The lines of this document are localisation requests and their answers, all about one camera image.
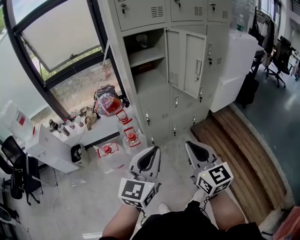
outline plastic water jug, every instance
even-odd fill
[[[117,114],[117,117],[119,119],[118,121],[118,130],[121,136],[121,139],[126,137],[124,130],[128,128],[134,128],[134,130],[139,134],[141,133],[139,129],[139,125],[137,124],[137,121],[134,117],[129,117],[124,110],[119,111]]]
[[[130,164],[131,157],[116,142],[108,143],[102,148],[94,146],[98,154],[98,165],[104,167],[105,173],[125,169]]]
[[[124,149],[131,156],[134,157],[148,147],[146,137],[142,133],[136,133],[133,127],[126,129],[124,133]]]
[[[30,140],[34,135],[34,126],[31,120],[12,100],[9,100],[3,107],[0,120],[15,137],[24,142]]]

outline white shoe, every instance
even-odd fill
[[[191,201],[196,201],[196,202],[199,202],[200,204],[203,202],[202,199],[205,197],[205,192],[203,189],[198,189],[193,198],[187,203],[186,205],[186,208],[188,207],[188,204],[191,202]]]
[[[161,203],[158,207],[158,211],[160,214],[166,214],[166,213],[170,212],[170,209],[167,204]]]

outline trash can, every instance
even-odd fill
[[[73,163],[82,167],[90,163],[88,152],[80,144],[71,148],[71,158]]]

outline locker shelf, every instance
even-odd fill
[[[136,67],[141,64],[151,62],[165,57],[165,53],[161,53],[155,47],[147,48],[138,52],[134,52],[128,56],[130,67]]]
[[[134,81],[138,95],[147,91],[151,91],[158,86],[167,84],[166,78],[163,77],[157,69],[134,76]]]

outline red fabric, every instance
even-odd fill
[[[273,240],[296,240],[300,238],[300,207],[294,207],[273,235]]]

